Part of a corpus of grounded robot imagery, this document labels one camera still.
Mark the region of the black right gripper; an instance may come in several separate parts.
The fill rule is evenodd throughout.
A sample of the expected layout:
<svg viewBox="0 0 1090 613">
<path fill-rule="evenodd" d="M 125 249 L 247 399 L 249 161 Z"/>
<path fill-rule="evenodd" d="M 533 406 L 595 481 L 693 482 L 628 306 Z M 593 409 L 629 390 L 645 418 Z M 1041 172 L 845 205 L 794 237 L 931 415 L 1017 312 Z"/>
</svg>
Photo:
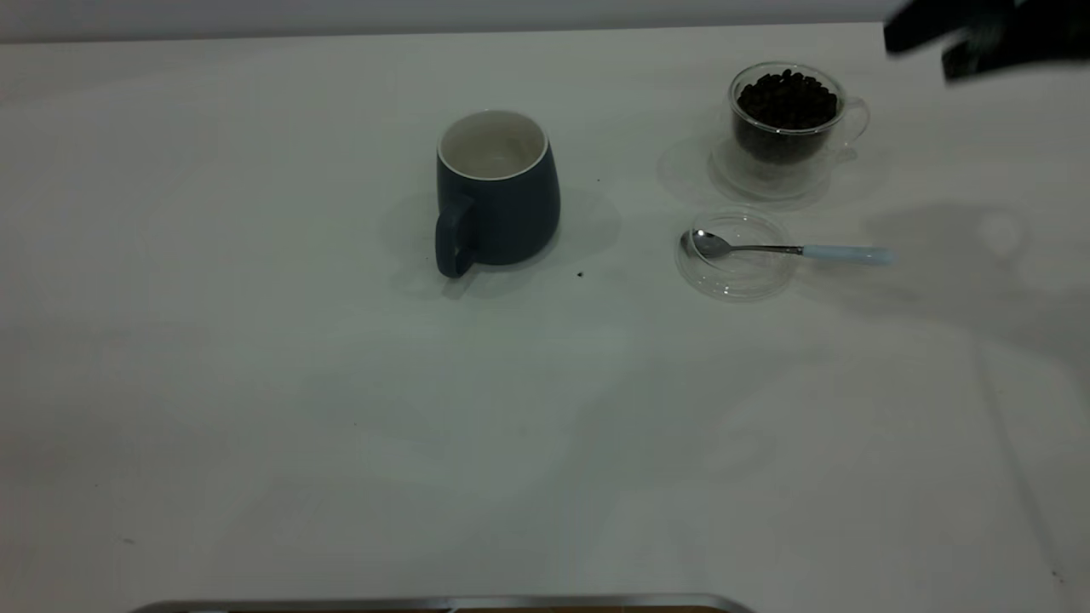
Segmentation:
<svg viewBox="0 0 1090 613">
<path fill-rule="evenodd" d="M 989 1 L 906 1 L 885 20 L 885 51 L 906 55 L 988 12 Z M 943 51 L 941 65 L 944 81 L 954 83 L 1005 67 L 1087 59 L 1087 1 L 1013 1 L 997 17 L 995 32 L 969 32 Z"/>
</svg>

